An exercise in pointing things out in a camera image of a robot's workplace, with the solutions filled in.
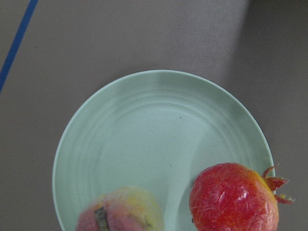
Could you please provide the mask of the yellow pink peach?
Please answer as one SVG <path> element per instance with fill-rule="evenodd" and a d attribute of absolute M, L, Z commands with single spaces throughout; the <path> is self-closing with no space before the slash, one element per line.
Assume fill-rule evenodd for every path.
<path fill-rule="evenodd" d="M 162 210 L 153 194 L 125 186 L 102 194 L 81 212 L 77 231 L 163 231 Z"/>

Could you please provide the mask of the light green plate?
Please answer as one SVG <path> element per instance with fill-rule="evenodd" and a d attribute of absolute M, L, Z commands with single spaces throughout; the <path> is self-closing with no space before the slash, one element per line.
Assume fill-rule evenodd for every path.
<path fill-rule="evenodd" d="M 225 162 L 259 173 L 273 165 L 259 125 L 234 96 L 178 71 L 120 78 L 78 109 L 59 142 L 52 188 L 60 226 L 73 231 L 98 195 L 136 185 L 156 197 L 167 231 L 193 231 L 193 181 Z"/>

